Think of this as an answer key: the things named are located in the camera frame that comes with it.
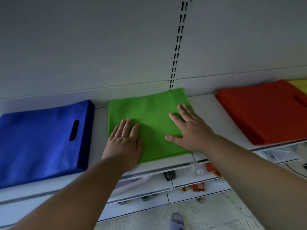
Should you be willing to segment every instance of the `finger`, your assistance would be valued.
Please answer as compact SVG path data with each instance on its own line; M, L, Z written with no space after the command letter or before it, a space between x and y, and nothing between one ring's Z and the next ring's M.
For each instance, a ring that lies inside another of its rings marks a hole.
M112 140L117 132L117 129L118 129L118 126L115 126L114 130L112 131L110 137L109 137L109 140Z
M120 122L120 125L119 125L119 127L118 127L118 129L117 129L117 132L116 132L114 138L119 138L119 137L121 137L121 135L122 135L122 130L124 129L125 123L126 123L125 120L122 120L122 121Z
M138 137L138 130L140 128L140 124L136 124L133 129L130 132L130 138L133 138L136 141L136 138Z
M187 104L183 104L182 105L184 110L192 117L192 119L199 119L199 116L193 111L193 110L190 110L187 106Z
M174 115L173 113L169 113L169 116L174 121L174 123L177 125L177 127L180 128L182 126L183 121L179 119L176 115Z
M168 142L172 142L172 143L175 143L179 146L182 146L182 138L180 138L180 137L176 137L176 136L173 136L173 135L166 135L165 139Z
M131 123L131 120L127 119L124 129L122 130L122 136L129 137L130 123Z
M137 144L136 144L136 152L138 153L139 157L141 157L141 155L142 155L143 145L144 145L144 140L139 139Z
M179 114L185 121L188 121L191 119L191 116L185 111L182 105L178 105L177 108L178 108Z

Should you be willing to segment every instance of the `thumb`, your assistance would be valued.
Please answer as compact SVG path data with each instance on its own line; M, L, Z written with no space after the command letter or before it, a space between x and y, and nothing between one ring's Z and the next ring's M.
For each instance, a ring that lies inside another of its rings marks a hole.
M173 143L175 143L179 146L182 146L182 138L180 138L180 137L176 137L176 136L173 136L173 135L166 135L165 139L169 142L173 142Z
M144 140L143 139L139 139L137 144L136 144L136 151L138 153L139 156L142 155L142 151L143 151L143 144L144 144Z

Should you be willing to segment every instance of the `green bag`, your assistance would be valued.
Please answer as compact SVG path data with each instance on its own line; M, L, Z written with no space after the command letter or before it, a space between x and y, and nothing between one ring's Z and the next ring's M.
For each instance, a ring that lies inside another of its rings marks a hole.
M169 117L170 112L180 117L178 104L187 104L191 108L182 88L144 97L112 100L109 102L108 134L110 136L122 119L131 119L131 128L140 123L138 139L144 139L144 147L139 163L191 153L164 139L166 135L182 136Z

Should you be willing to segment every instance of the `person's left arm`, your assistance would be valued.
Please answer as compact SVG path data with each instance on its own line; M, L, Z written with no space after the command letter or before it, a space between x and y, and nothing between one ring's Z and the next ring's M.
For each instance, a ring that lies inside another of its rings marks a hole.
M143 147L137 142L139 124L130 120L115 127L102 160L57 192L11 230L92 230L121 176L136 166Z

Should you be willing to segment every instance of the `stack of blue bags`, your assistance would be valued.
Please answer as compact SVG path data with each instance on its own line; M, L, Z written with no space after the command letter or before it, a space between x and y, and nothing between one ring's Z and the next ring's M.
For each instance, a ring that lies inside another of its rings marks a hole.
M94 104L4 114L0 118L0 189L87 169Z

